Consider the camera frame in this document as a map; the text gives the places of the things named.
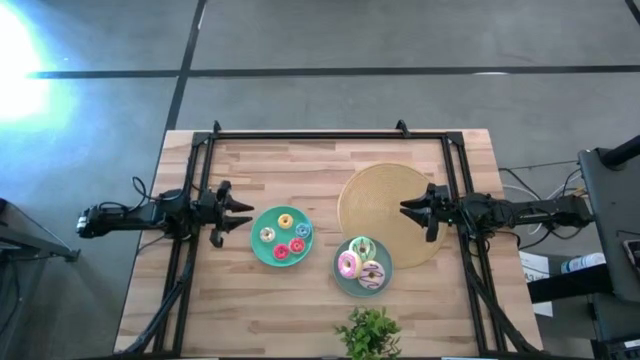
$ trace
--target potted plant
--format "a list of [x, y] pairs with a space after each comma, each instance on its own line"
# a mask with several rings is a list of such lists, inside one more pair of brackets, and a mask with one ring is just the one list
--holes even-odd
[[400, 351], [397, 347], [400, 332], [395, 321], [386, 317], [386, 309], [366, 309], [356, 307], [349, 315], [352, 328], [335, 327], [336, 334], [342, 335], [340, 341], [347, 346], [347, 356], [354, 360], [397, 359]]

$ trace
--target concrete floor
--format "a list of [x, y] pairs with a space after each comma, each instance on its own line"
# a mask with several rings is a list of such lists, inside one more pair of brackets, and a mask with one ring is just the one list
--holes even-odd
[[[0, 58], [8, 79], [0, 197], [82, 249], [77, 263], [48, 261], [21, 359], [111, 352], [138, 234], [82, 240], [74, 226], [91, 204], [136, 202], [131, 176], [151, 184], [176, 80], [15, 74], [179, 69], [195, 8], [195, 0], [0, 3], [0, 28], [10, 29], [0, 45], [12, 49]], [[210, 0], [192, 68], [640, 64], [639, 35], [623, 0]], [[397, 119], [489, 128], [508, 167], [574, 159], [638, 134], [638, 94], [640, 73], [191, 79], [177, 128], [209, 129], [214, 119], [228, 129], [389, 128]], [[548, 194], [574, 168], [522, 175]], [[589, 229], [535, 250], [598, 248]], [[547, 349], [589, 354], [543, 322]]]

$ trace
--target teal plate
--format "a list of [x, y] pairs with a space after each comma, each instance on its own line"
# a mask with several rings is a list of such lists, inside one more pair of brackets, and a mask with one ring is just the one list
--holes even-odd
[[342, 245], [340, 245], [340, 247], [338, 248], [338, 251], [336, 251], [336, 255], [333, 257], [333, 263], [331, 264], [331, 267], [333, 269], [333, 277], [336, 278], [336, 282], [342, 288], [342, 290], [344, 290], [344, 292], [351, 296], [376, 296], [387, 288], [387, 286], [391, 282], [391, 278], [393, 277], [393, 263], [391, 262], [391, 255], [389, 254], [389, 251], [387, 251], [387, 248], [382, 245], [382, 243], [371, 239], [376, 244], [376, 256], [373, 258], [373, 260], [382, 265], [382, 268], [385, 271], [386, 278], [384, 279], [382, 286], [380, 286], [379, 288], [375, 290], [365, 289], [360, 285], [358, 279], [346, 279], [342, 277], [342, 275], [340, 275], [340, 272], [338, 271], [338, 258], [340, 257], [340, 254], [349, 249], [349, 243], [351, 242], [351, 240], [353, 239], [343, 242]]
[[[278, 218], [282, 214], [289, 214], [293, 217], [293, 225], [288, 229], [283, 229], [278, 226]], [[304, 251], [300, 254], [289, 253], [289, 256], [284, 260], [276, 260], [273, 257], [273, 248], [278, 244], [289, 245], [289, 241], [296, 235], [296, 226], [300, 223], [307, 223], [311, 226], [311, 232], [304, 238], [305, 247]], [[271, 242], [264, 242], [260, 240], [260, 230], [265, 227], [270, 227], [276, 232], [276, 238]], [[291, 206], [276, 206], [265, 211], [260, 215], [258, 219], [253, 223], [251, 228], [251, 249], [256, 257], [263, 263], [275, 267], [287, 267], [300, 262], [311, 250], [313, 245], [313, 224], [302, 211]]]

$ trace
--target wooden table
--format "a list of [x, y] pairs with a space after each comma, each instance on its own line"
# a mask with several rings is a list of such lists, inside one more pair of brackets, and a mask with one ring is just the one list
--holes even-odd
[[[502, 197], [488, 131], [463, 133], [476, 191]], [[167, 133], [154, 194], [182, 186], [192, 134]], [[447, 183], [438, 141], [216, 141], [209, 184], [230, 180], [234, 198], [255, 207], [248, 214], [254, 218], [275, 205], [298, 207], [311, 218], [316, 237], [304, 261], [290, 268], [273, 268], [253, 255], [251, 224], [226, 235], [222, 249], [211, 245], [209, 229], [205, 229], [199, 242], [182, 355], [344, 355], [346, 350], [332, 327], [346, 323], [356, 305], [387, 307], [403, 328], [403, 356], [477, 355], [455, 228], [434, 258], [415, 268], [397, 270], [390, 288], [379, 297], [350, 297], [332, 278], [331, 261], [344, 241], [336, 214], [338, 196], [356, 171], [379, 162], [407, 164], [435, 183]], [[454, 163], [459, 171], [457, 160]], [[461, 178], [458, 173], [458, 186], [464, 189]], [[141, 244], [159, 235], [145, 232]], [[169, 241], [159, 242], [137, 257], [116, 350], [131, 344], [157, 311], [170, 248]], [[527, 340], [541, 349], [516, 242], [510, 235], [496, 236], [491, 240], [489, 257], [500, 305]], [[495, 348], [486, 308], [483, 318], [490, 348]], [[175, 311], [167, 330], [167, 346], [173, 338], [174, 321]]]

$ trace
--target sprinkled donut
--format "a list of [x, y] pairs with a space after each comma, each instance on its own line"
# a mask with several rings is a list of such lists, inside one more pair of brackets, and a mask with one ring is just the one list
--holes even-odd
[[311, 226], [307, 223], [300, 223], [296, 226], [296, 235], [306, 238], [311, 233]]
[[288, 229], [293, 225], [293, 218], [289, 214], [282, 214], [278, 218], [278, 226], [283, 229]]
[[276, 232], [272, 228], [266, 227], [260, 230], [260, 240], [264, 242], [272, 242], [276, 238]]
[[276, 260], [284, 260], [289, 256], [289, 247], [285, 244], [278, 244], [273, 248], [273, 257]]
[[300, 254], [304, 251], [305, 243], [301, 238], [293, 238], [289, 242], [289, 250], [294, 254]]
[[358, 236], [349, 244], [349, 250], [360, 256], [362, 261], [373, 260], [376, 257], [376, 244], [366, 236]]
[[347, 250], [338, 258], [338, 271], [346, 279], [355, 279], [362, 271], [362, 260], [358, 254]]
[[384, 268], [378, 262], [369, 260], [362, 264], [362, 272], [358, 276], [360, 285], [368, 290], [375, 290], [384, 284]]

